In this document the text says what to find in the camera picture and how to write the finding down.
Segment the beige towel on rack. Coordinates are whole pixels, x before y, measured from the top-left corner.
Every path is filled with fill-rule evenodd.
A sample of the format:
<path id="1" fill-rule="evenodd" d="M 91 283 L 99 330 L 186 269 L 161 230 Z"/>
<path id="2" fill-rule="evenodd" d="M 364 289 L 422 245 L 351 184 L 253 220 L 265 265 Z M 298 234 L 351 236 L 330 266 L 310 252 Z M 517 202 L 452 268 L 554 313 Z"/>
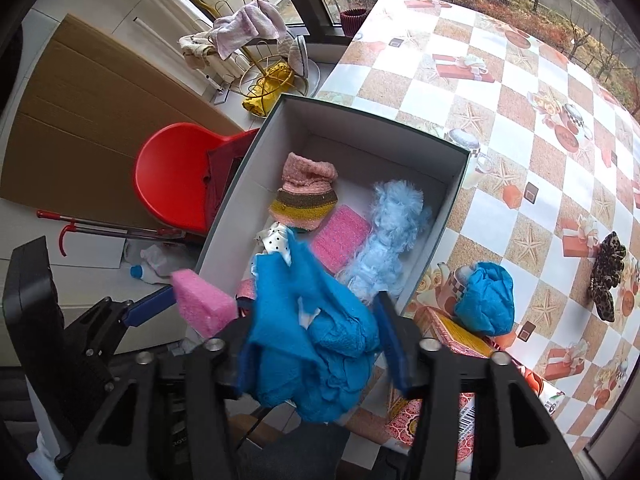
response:
<path id="1" fill-rule="evenodd" d="M 224 82 L 240 79 L 250 68 L 250 62 L 242 53 L 221 58 L 208 32 L 182 36 L 178 45 L 187 66 L 201 70 L 209 77 L 218 76 Z"/>

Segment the red patterned gift box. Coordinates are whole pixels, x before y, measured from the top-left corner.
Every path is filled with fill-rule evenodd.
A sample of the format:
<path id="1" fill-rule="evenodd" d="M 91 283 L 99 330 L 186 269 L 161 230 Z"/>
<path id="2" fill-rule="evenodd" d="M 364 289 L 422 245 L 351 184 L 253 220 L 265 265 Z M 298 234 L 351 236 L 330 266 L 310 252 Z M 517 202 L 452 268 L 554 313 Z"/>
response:
<path id="1" fill-rule="evenodd" d="M 423 308 L 411 321 L 416 326 L 416 368 L 413 387 L 403 397 L 418 401 L 420 408 L 405 476 L 451 478 L 458 461 L 459 396 L 464 382 L 483 376 L 474 365 L 487 354 L 466 350 L 469 336 L 439 310 Z"/>

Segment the pink brown yellow striped sock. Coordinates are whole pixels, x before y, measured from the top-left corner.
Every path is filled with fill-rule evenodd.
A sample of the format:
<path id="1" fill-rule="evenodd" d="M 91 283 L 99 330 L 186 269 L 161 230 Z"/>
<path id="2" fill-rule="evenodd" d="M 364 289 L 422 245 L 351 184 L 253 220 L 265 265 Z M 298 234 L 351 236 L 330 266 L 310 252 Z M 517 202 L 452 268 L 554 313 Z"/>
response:
<path id="1" fill-rule="evenodd" d="M 288 154 L 282 185 L 269 206 L 271 217 L 292 230 L 311 232 L 337 204 L 333 183 L 337 171 L 330 162 Z"/>

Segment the checkered printed tablecloth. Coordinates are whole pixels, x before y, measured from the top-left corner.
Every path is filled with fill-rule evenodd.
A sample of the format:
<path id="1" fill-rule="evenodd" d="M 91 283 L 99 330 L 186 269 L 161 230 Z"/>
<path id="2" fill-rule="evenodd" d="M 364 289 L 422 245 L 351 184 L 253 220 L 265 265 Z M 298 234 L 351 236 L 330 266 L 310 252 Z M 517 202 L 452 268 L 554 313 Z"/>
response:
<path id="1" fill-rule="evenodd" d="M 548 44 L 438 0 L 378 0 L 319 96 L 469 151 L 406 313 L 445 311 L 457 271 L 501 264 L 514 281 L 510 353 L 565 393 L 553 417 L 581 451 L 639 356 L 638 122 Z M 588 287 L 613 231 L 627 255 L 609 323 Z"/>

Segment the white polka dot scrunchie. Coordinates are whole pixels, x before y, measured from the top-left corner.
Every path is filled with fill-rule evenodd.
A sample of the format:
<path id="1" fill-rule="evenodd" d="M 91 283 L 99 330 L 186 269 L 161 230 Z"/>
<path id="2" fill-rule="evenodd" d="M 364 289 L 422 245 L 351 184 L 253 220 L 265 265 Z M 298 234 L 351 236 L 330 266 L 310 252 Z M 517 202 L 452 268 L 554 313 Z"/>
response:
<path id="1" fill-rule="evenodd" d="M 275 221 L 255 235 L 257 252 L 250 264 L 250 273 L 254 278 L 258 275 L 257 260 L 262 255 L 279 254 L 287 266 L 292 264 L 288 234 L 290 234 L 290 228 L 284 223 Z"/>

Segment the leopard print scrunchie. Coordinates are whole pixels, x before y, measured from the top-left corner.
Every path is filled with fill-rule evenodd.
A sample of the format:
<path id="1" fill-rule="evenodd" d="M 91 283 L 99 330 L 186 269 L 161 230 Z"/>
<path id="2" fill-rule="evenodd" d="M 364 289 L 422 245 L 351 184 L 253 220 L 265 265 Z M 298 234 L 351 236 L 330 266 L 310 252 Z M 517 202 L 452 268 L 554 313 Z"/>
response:
<path id="1" fill-rule="evenodd" d="M 615 321 L 614 299 L 611 289 L 623 279 L 626 247 L 615 231 L 608 234 L 599 245 L 590 274 L 588 296 L 596 307 L 598 317 L 604 321 Z"/>

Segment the blue cloth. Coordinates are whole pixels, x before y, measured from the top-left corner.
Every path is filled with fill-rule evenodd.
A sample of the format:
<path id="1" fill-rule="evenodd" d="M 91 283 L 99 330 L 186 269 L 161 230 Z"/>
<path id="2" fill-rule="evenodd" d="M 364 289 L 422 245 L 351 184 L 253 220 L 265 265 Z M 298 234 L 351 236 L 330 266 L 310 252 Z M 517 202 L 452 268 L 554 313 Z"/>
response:
<path id="1" fill-rule="evenodd" d="M 497 263 L 478 262 L 454 306 L 454 318 L 472 333 L 497 337 L 510 333 L 514 315 L 511 274 Z"/>
<path id="2" fill-rule="evenodd" d="M 291 229 L 288 241 L 290 266 L 279 254 L 257 260 L 238 386 L 266 408 L 291 401 L 305 422 L 334 422 L 369 382 L 378 326 Z"/>

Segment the pink foam sponge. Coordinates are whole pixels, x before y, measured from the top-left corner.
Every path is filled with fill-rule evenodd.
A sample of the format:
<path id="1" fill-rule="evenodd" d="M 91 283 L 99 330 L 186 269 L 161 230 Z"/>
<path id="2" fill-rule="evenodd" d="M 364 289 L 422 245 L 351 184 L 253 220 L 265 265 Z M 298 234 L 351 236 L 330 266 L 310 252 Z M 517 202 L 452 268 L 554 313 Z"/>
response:
<path id="1" fill-rule="evenodd" d="M 238 317 L 235 300 L 194 271 L 179 270 L 170 279 L 181 317 L 204 338 L 215 336 Z"/>
<path id="2" fill-rule="evenodd" d="M 365 218 L 341 205 L 311 241 L 310 250 L 329 274 L 337 274 L 362 246 L 370 229 Z"/>

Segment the dark red knit pot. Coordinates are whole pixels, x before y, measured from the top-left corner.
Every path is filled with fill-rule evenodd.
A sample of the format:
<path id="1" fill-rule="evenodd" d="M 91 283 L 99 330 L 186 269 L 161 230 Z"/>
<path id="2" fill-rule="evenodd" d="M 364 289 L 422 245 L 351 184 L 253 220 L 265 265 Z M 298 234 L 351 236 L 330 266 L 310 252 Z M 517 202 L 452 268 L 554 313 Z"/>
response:
<path id="1" fill-rule="evenodd" d="M 346 37 L 356 35 L 363 22 L 366 20 L 369 10 L 366 8 L 348 9 L 340 12 L 341 28 Z"/>

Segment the fluffy light blue sock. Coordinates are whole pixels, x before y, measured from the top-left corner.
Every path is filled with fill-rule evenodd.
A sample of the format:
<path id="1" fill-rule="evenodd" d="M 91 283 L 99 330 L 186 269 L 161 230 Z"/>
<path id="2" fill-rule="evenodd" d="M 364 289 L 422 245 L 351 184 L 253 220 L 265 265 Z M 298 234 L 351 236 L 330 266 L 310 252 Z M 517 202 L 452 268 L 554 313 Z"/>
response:
<path id="1" fill-rule="evenodd" d="M 406 180 L 374 186 L 371 229 L 363 244 L 337 274 L 337 279 L 364 304 L 378 292 L 401 291 L 401 256 L 413 250 L 418 237 L 431 227 L 432 208 L 423 192 Z"/>

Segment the pink towel on rack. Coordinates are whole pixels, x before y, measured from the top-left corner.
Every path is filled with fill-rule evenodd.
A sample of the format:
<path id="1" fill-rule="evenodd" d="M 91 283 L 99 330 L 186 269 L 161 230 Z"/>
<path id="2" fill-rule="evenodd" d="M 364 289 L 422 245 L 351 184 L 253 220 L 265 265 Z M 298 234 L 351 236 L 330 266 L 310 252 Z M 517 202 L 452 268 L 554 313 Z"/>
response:
<path id="1" fill-rule="evenodd" d="M 286 25 L 278 9 L 266 0 L 255 0 L 217 18 L 208 38 L 219 57 L 226 60 L 253 39 L 278 40 L 285 35 Z"/>

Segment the tissue pack with mushroom print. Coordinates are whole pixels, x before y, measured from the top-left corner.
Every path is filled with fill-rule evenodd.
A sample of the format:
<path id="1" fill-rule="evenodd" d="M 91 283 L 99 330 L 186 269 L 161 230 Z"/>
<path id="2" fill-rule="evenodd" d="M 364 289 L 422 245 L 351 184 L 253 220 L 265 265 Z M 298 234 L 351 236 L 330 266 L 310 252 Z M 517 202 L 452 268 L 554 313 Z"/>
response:
<path id="1" fill-rule="evenodd" d="M 527 385 L 532 388 L 537 398 L 544 406 L 546 411 L 553 415 L 559 408 L 565 398 L 565 393 L 555 386 L 552 386 L 544 380 L 541 376 L 530 370 L 525 365 L 518 361 L 515 361 L 516 368 L 523 375 Z"/>

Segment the brown cardboard sheet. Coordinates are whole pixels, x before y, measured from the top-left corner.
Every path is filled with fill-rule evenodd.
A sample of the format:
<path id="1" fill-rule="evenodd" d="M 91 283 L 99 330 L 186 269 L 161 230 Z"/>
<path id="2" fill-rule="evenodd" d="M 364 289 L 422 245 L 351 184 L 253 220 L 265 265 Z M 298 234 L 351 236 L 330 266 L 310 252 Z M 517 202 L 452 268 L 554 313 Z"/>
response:
<path id="1" fill-rule="evenodd" d="M 10 202 L 66 216 L 156 228 L 134 192 L 134 161 L 157 130 L 240 126 L 113 37 L 66 15 L 29 77 L 1 173 Z"/>

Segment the yellow cloth in rack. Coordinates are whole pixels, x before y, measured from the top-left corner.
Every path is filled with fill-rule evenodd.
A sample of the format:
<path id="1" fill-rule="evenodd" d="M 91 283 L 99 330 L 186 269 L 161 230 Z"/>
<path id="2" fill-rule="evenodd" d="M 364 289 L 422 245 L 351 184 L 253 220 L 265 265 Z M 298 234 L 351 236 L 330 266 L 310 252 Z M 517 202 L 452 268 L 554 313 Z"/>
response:
<path id="1" fill-rule="evenodd" d="M 244 110 L 258 117 L 266 117 L 280 95 L 294 89 L 295 73 L 287 62 L 269 66 L 263 75 L 248 85 L 242 101 Z"/>

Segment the grey cardboard box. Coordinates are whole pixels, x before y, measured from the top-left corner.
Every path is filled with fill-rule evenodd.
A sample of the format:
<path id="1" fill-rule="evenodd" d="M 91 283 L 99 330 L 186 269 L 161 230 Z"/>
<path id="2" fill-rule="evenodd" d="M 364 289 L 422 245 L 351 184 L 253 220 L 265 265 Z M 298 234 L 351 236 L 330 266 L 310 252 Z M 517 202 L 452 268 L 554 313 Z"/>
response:
<path id="1" fill-rule="evenodd" d="M 229 295 L 250 277 L 256 236 L 272 222 L 312 240 L 341 206 L 369 218 L 375 185 L 405 181 L 423 196 L 426 228 L 400 257 L 396 310 L 431 263 L 470 153 L 393 120 L 329 102 L 281 96 L 240 163 L 196 265 Z"/>

